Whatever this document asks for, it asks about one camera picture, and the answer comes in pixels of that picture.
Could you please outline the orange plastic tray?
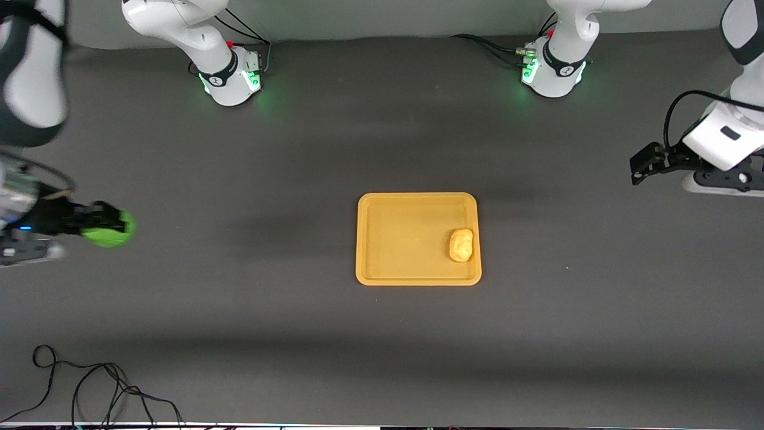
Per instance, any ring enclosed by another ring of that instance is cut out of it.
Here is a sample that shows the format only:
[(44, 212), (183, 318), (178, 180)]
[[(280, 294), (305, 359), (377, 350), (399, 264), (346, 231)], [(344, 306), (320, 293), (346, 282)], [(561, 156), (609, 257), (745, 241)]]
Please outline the orange plastic tray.
[[(467, 262), (449, 258), (451, 232), (474, 232)], [(367, 193), (358, 201), (355, 275), (362, 285), (467, 287), (482, 276), (478, 205), (465, 192)]]

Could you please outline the green apple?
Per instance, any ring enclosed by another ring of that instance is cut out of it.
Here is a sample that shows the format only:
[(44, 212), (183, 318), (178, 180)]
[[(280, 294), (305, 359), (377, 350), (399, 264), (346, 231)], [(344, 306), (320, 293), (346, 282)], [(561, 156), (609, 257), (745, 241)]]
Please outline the green apple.
[(129, 243), (136, 232), (136, 223), (131, 213), (120, 210), (119, 219), (125, 223), (124, 231), (108, 228), (81, 229), (80, 236), (103, 248), (122, 247)]

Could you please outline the yellow potato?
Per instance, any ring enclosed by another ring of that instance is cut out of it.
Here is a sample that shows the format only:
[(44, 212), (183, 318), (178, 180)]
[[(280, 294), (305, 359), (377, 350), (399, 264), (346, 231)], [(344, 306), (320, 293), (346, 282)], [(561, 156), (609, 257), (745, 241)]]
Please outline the yellow potato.
[(449, 258), (455, 262), (467, 262), (474, 253), (474, 232), (469, 228), (451, 232), (448, 241)]

